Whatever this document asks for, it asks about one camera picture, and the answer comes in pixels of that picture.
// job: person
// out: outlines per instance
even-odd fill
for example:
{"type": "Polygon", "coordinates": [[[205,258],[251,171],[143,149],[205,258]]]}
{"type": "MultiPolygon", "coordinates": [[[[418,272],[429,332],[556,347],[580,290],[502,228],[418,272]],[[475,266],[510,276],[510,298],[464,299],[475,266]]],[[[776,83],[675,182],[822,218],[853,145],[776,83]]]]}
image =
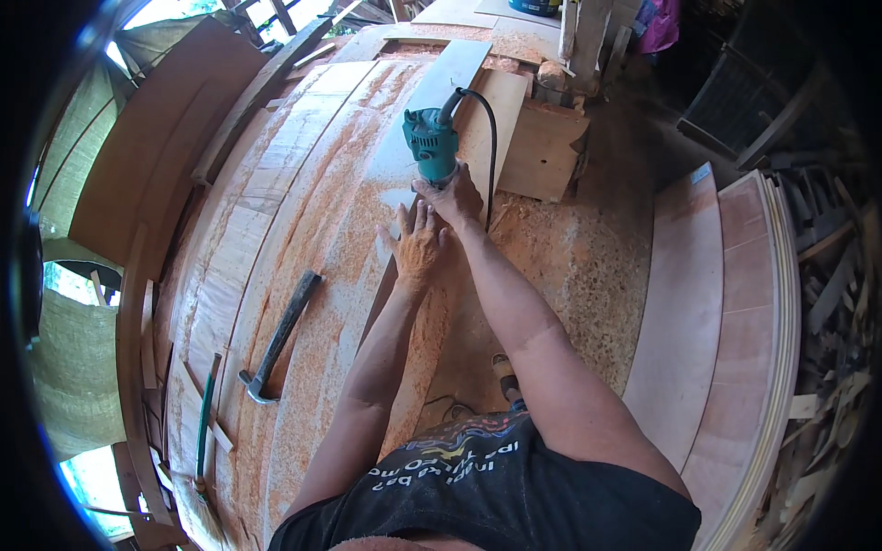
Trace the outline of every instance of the person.
{"type": "Polygon", "coordinates": [[[442,191],[413,186],[425,197],[413,230],[404,205],[400,241],[377,227],[399,276],[269,548],[689,549],[701,515],[682,479],[484,232],[468,166],[442,191]],[[417,309],[454,235],[505,350],[494,362],[512,409],[443,423],[377,463],[417,309]]]}

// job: hammer handle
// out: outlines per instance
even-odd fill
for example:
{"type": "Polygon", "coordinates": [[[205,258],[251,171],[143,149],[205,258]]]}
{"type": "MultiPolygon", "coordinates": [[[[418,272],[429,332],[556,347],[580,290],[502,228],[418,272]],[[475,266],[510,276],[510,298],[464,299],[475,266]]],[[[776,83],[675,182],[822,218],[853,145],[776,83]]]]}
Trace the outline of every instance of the hammer handle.
{"type": "Polygon", "coordinates": [[[310,297],[321,281],[322,277],[320,275],[312,270],[307,270],[300,278],[300,282],[297,283],[294,294],[291,295],[291,300],[288,301],[288,306],[285,308],[285,313],[282,314],[281,320],[279,320],[279,324],[276,326],[273,339],[270,340],[270,346],[266,349],[264,359],[260,362],[260,368],[254,376],[260,384],[266,383],[266,379],[269,378],[270,371],[273,370],[275,362],[279,359],[281,349],[288,342],[291,331],[294,330],[297,318],[303,313],[306,303],[310,301],[310,297]]]}

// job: dirt floor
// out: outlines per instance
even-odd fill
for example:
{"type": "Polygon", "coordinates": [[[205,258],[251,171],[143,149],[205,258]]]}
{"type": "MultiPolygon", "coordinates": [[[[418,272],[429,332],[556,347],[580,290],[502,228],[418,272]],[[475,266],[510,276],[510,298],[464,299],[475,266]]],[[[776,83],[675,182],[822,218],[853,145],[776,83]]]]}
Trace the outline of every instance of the dirt floor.
{"type": "MultiPolygon", "coordinates": [[[[728,160],[676,131],[676,114],[647,100],[647,69],[632,67],[612,101],[587,109],[589,162],[567,197],[543,204],[498,192],[490,232],[560,316],[586,364],[619,395],[646,301],[654,193],[708,160],[718,188],[740,176],[728,160]]],[[[490,367],[502,348],[469,286],[417,433],[467,411],[455,404],[478,413],[508,406],[490,367]]]]}

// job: black power cord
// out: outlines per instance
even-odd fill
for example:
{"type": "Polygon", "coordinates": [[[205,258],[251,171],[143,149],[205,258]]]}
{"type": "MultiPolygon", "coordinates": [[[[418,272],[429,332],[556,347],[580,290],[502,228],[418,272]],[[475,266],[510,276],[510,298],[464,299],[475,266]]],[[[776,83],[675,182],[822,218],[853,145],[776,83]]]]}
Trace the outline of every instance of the black power cord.
{"type": "Polygon", "coordinates": [[[484,99],[484,96],[480,95],[475,90],[457,87],[456,92],[461,95],[472,96],[478,100],[478,102],[484,106],[484,109],[487,110],[487,117],[490,119],[490,183],[487,185],[487,221],[484,223],[484,231],[489,232],[490,213],[493,212],[493,177],[496,175],[496,117],[493,116],[493,109],[490,107],[490,103],[484,99]]]}

